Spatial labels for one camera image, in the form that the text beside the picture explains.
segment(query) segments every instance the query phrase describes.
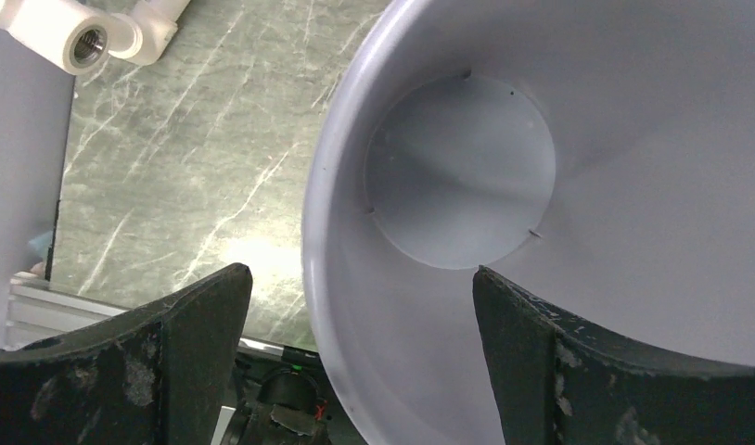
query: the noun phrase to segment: white pipe fitting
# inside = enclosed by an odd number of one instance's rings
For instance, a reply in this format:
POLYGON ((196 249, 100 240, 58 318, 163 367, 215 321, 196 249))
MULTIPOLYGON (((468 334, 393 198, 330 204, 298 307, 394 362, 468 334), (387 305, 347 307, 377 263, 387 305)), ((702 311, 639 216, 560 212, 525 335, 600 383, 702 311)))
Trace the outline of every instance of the white pipe fitting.
POLYGON ((75 0, 0 0, 0 29, 70 74, 83 74, 108 51, 112 18, 75 0))
POLYGON ((134 39, 125 47, 114 45, 110 54, 137 65, 156 62, 178 31, 175 21, 188 3, 189 0, 137 0, 128 16, 113 14, 131 28, 134 39))
POLYGON ((189 0, 137 0, 128 14, 108 14, 76 0, 0 0, 0 29, 70 74, 107 54, 150 65, 178 31, 189 0))

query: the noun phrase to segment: white plastic bucket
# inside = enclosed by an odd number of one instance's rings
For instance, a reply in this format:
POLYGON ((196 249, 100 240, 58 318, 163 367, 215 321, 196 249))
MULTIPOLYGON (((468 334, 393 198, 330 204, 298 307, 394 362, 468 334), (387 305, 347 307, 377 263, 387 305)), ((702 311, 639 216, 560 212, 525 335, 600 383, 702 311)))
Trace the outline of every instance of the white plastic bucket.
POLYGON ((755 2, 398 0, 332 103, 304 278, 371 444, 500 444, 487 264, 604 327, 755 364, 755 2))

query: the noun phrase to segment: red wire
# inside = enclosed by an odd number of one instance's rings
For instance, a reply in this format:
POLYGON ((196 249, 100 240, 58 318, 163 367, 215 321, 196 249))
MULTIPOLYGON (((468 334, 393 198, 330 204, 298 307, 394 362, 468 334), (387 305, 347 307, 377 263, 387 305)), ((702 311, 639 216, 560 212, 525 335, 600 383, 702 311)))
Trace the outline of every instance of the red wire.
POLYGON ((326 413, 326 407, 328 406, 328 400, 324 400, 323 403, 317 405, 315 409, 317 412, 314 414, 314 420, 322 420, 323 414, 326 413))

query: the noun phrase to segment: marble countertop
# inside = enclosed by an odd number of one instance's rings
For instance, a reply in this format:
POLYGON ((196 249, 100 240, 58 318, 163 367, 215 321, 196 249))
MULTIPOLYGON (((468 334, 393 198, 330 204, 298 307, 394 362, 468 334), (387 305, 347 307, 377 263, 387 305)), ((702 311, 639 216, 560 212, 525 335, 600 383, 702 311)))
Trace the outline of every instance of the marble countertop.
POLYGON ((192 0, 158 63, 79 77, 53 286, 133 308, 239 261, 255 280, 244 334, 315 349, 303 189, 328 101, 388 2, 192 0))

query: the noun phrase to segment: small hole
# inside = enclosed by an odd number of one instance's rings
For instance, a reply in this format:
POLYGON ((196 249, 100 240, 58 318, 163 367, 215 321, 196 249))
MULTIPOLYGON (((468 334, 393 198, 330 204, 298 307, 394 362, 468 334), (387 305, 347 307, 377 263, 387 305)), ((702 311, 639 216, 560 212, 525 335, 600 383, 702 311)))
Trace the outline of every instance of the small hole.
POLYGON ((79 68, 90 67, 105 52, 107 35, 99 29, 88 30, 80 35, 72 49, 72 60, 79 68))

